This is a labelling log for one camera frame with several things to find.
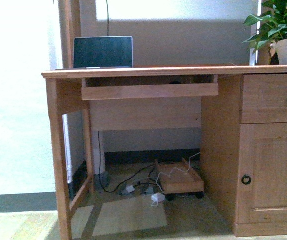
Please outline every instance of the desk top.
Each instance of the desk top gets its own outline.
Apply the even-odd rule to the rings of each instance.
[[[178,75],[238,75],[238,74],[282,74],[287,73],[287,65],[263,66],[174,66],[174,67],[134,67],[114,69],[69,69],[45,71],[45,79],[118,78],[143,76]]]

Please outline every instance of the wooden desk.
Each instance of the wooden desk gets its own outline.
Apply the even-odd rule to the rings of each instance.
[[[287,234],[287,174],[278,173],[287,166],[273,153],[275,143],[282,147],[287,141],[287,66],[58,70],[42,76],[62,240],[72,239],[71,219],[86,194],[94,191],[92,130],[199,127],[196,97],[202,97],[201,167],[206,194],[238,237]],[[175,81],[183,84],[170,84]],[[82,111],[84,118],[88,177],[70,202],[63,115],[76,111]],[[252,152],[265,148],[269,151],[264,157],[261,152],[254,158]],[[281,159],[287,161],[287,150],[282,149]],[[260,168],[281,178],[276,182],[275,176],[266,176]],[[242,184],[243,175],[249,175],[243,181],[251,177],[252,184]],[[278,190],[278,199],[269,205],[271,199],[265,195],[271,197]]]

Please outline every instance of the dark baseboard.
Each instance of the dark baseboard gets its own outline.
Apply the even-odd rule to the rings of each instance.
[[[75,198],[83,182],[87,179],[87,164],[84,161],[72,177],[72,182],[68,184],[69,197],[71,200]]]
[[[56,211],[55,192],[0,195],[0,213]]]
[[[159,163],[164,162],[180,162],[182,158],[187,161],[189,158],[200,152],[200,149],[179,149],[179,150],[155,150],[155,151],[126,151],[126,152],[106,152],[105,164],[139,164],[139,163],[154,163],[158,160]],[[200,155],[197,155],[193,160],[200,160]]]

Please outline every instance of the caster wheel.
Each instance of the caster wheel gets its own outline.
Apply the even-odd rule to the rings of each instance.
[[[169,202],[173,201],[175,199],[175,194],[166,194],[165,199]]]
[[[205,193],[203,191],[198,191],[195,193],[195,196],[197,197],[197,199],[203,199],[205,196]]]

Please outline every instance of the wooden cart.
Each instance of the wooden cart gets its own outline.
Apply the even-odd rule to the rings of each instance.
[[[156,161],[157,171],[163,193],[167,200],[174,199],[175,194],[195,193],[198,199],[204,197],[204,181],[191,167],[182,159],[182,162],[161,163]]]

